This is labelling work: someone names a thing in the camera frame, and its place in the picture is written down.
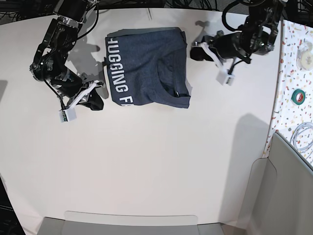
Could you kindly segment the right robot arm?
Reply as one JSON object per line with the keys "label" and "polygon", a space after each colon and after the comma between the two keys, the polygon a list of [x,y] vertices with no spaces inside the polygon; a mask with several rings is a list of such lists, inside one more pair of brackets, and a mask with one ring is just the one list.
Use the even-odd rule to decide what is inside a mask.
{"label": "right robot arm", "polygon": [[65,96],[73,101],[92,85],[97,88],[103,85],[103,82],[88,82],[65,66],[68,53],[82,38],[79,32],[87,20],[87,13],[98,8],[97,0],[58,1],[53,10],[57,18],[51,20],[30,65],[33,77],[44,82],[54,92],[62,110],[66,108],[63,102]]}

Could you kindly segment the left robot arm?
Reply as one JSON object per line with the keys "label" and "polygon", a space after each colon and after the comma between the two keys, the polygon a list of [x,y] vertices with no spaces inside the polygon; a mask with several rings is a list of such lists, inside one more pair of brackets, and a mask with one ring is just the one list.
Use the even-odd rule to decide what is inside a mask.
{"label": "left robot arm", "polygon": [[[228,59],[232,59],[232,65],[226,71],[231,75],[237,64],[250,64],[251,55],[268,54],[274,50],[285,3],[285,0],[236,0],[230,3],[222,12],[223,26],[230,33],[224,34],[219,30],[214,36],[203,35],[192,44],[190,58],[195,61],[215,62],[221,69]],[[249,15],[244,24],[233,28],[227,23],[226,14],[239,4],[248,7]]]}

